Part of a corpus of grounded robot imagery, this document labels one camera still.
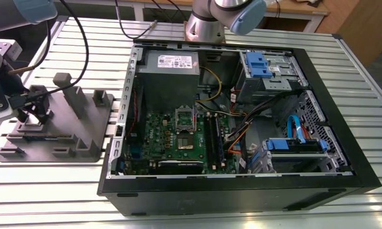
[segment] slotted aluminum table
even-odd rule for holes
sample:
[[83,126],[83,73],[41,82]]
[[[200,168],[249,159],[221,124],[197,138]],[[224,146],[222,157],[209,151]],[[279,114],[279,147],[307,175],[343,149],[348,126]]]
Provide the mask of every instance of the slotted aluminum table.
[[[125,21],[131,35],[141,34],[149,22]],[[91,45],[89,71],[79,85],[85,92],[106,89],[122,96],[133,41],[122,34],[118,21],[82,19]],[[57,72],[77,78],[82,71],[85,46],[74,19],[58,21],[53,46],[41,68],[23,75],[27,85],[55,88]],[[160,23],[145,38],[184,40],[184,25]],[[347,44],[332,35],[256,30],[248,36],[226,32],[229,43],[305,48],[328,86],[341,113],[357,137],[382,182],[382,91]],[[33,62],[45,50],[42,45]],[[117,120],[114,102],[110,123]],[[0,147],[15,120],[0,124]],[[114,125],[107,135],[113,135]],[[2,163],[0,226],[38,228],[382,228],[382,187],[365,195],[349,196],[311,211],[216,214],[165,217],[125,217],[107,199],[97,195],[103,157],[97,163]]]

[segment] green motherboard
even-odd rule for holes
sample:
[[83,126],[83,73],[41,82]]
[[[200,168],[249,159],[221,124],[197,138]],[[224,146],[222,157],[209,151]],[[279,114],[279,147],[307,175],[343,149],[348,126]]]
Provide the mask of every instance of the green motherboard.
[[[222,166],[210,166],[210,155],[206,147],[206,114],[188,115],[176,113],[149,113],[146,122],[142,160],[133,161],[133,174],[149,175],[149,163],[154,160],[200,161],[204,162],[204,174],[236,173],[236,158],[228,155]],[[216,116],[218,133],[222,140],[230,133],[228,116]],[[180,126],[194,126],[194,131],[178,131]]]

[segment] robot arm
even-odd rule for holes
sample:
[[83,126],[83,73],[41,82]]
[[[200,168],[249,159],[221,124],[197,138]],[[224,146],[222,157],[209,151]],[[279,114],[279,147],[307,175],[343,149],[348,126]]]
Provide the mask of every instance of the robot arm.
[[[0,31],[39,24],[57,17],[53,0],[0,0]],[[0,55],[0,122],[25,113],[11,105],[10,98],[29,92],[19,75],[10,75],[13,67]]]
[[221,43],[224,26],[245,35],[260,24],[273,0],[196,0],[186,36],[189,41]]

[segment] black wire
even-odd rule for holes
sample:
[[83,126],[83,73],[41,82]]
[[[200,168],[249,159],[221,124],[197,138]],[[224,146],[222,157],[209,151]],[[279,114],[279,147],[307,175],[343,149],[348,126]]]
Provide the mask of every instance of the black wire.
[[121,19],[121,11],[119,11],[119,4],[118,4],[118,0],[115,0],[115,9],[117,9],[117,16],[118,16],[118,20],[119,20],[119,25],[121,25],[121,29],[122,29],[122,32],[123,34],[126,35],[126,37],[129,39],[138,39],[141,38],[146,33],[148,31],[152,29],[152,26],[142,32],[142,34],[137,37],[131,37],[130,35],[127,35],[127,33],[125,32],[125,28],[122,26],[122,19]]
[[158,4],[158,2],[156,0],[152,0],[154,2],[154,4],[160,7],[160,9],[162,10],[165,16],[168,17],[169,21],[173,23],[173,20],[169,16],[169,14],[166,13],[166,10],[161,7],[161,5]]
[[276,0],[276,3],[279,4],[279,11],[276,13],[276,17],[280,18],[281,17],[281,3],[280,3],[280,0]]
[[47,58],[47,55],[49,55],[49,52],[50,52],[50,46],[51,46],[51,26],[50,26],[50,21],[46,21],[46,24],[47,24],[47,46],[46,46],[46,52],[45,52],[45,55],[41,59],[41,61],[33,66],[34,69],[37,69],[41,64],[45,62],[46,58]]
[[248,173],[248,149],[246,149],[246,135],[240,139],[241,157],[246,162],[245,168],[240,164],[240,174]]
[[260,115],[265,110],[268,110],[283,98],[296,95],[304,92],[304,89],[297,89],[291,92],[281,92],[279,95],[276,95],[273,98],[262,102],[256,108],[249,112],[246,115],[241,125],[238,126],[237,130],[230,134],[229,137],[233,137],[237,133],[242,132],[245,128],[249,127],[249,123],[253,122],[256,115]]
[[85,72],[87,71],[87,67],[89,67],[89,63],[90,63],[90,45],[89,45],[89,40],[87,40],[87,36],[85,34],[85,30],[83,30],[83,26],[82,26],[82,22],[79,21],[78,17],[77,17],[77,14],[74,12],[74,10],[71,9],[71,7],[69,6],[69,4],[66,3],[66,0],[59,0],[62,2],[62,4],[65,5],[65,7],[67,8],[67,10],[70,11],[77,23],[78,23],[78,27],[82,31],[82,36],[83,36],[83,42],[85,42],[85,49],[86,49],[86,59],[85,59],[85,65],[83,65],[83,69],[82,69],[82,74],[81,76],[78,77],[78,79],[75,80],[75,82],[73,82],[70,85],[67,86],[63,86],[63,87],[59,87],[49,92],[45,92],[45,93],[41,93],[33,97],[29,98],[27,102],[33,102],[35,101],[38,98],[41,98],[42,96],[47,96],[55,92],[59,92],[59,91],[63,91],[71,87],[74,87],[78,82],[82,80],[83,78],[83,75],[85,75]]
[[174,7],[178,9],[180,13],[184,15],[184,18],[185,18],[185,21],[188,20],[188,17],[185,15],[185,12],[182,11],[182,9],[178,7],[178,5],[172,1],[172,0],[168,0],[173,5]]
[[218,110],[222,111],[222,108],[221,108],[221,106],[218,105],[218,103],[216,102],[216,99],[213,99],[213,100],[210,100],[210,101],[213,102],[213,104],[214,104],[214,106],[218,108]]

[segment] table leg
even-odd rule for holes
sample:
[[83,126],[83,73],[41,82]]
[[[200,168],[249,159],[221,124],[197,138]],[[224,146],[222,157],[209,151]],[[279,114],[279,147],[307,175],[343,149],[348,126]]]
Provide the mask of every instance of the table leg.
[[304,32],[316,32],[321,21],[324,20],[324,15],[313,15],[312,20],[309,21]]
[[135,19],[137,19],[137,21],[145,21],[144,9],[145,9],[145,3],[134,2],[134,10],[135,10]]

